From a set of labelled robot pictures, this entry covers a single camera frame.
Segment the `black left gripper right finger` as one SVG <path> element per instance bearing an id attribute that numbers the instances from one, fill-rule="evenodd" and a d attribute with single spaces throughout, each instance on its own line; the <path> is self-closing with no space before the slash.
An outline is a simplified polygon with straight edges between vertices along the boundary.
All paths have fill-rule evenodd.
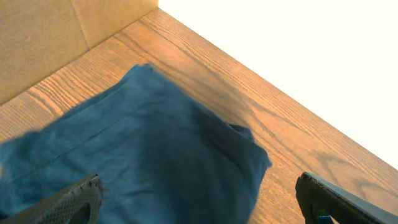
<path id="1" fill-rule="evenodd" d="M 302 173 L 295 190 L 306 223 L 397 223 L 397 215 L 310 172 Z"/>

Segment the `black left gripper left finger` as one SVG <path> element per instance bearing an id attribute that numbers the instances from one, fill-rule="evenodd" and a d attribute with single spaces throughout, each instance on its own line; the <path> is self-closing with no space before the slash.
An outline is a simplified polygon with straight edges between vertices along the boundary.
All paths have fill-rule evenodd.
<path id="1" fill-rule="evenodd" d="M 1 220 L 1 224 L 96 224 L 102 201 L 103 183 L 95 174 Z"/>

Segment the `navy blue shorts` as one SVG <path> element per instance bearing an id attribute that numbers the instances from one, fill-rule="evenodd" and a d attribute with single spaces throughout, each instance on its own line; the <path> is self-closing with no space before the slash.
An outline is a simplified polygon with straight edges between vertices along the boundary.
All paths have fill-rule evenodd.
<path id="1" fill-rule="evenodd" d="M 1 145 L 1 214 L 98 174 L 100 223 L 247 223 L 271 162 L 149 65 Z"/>

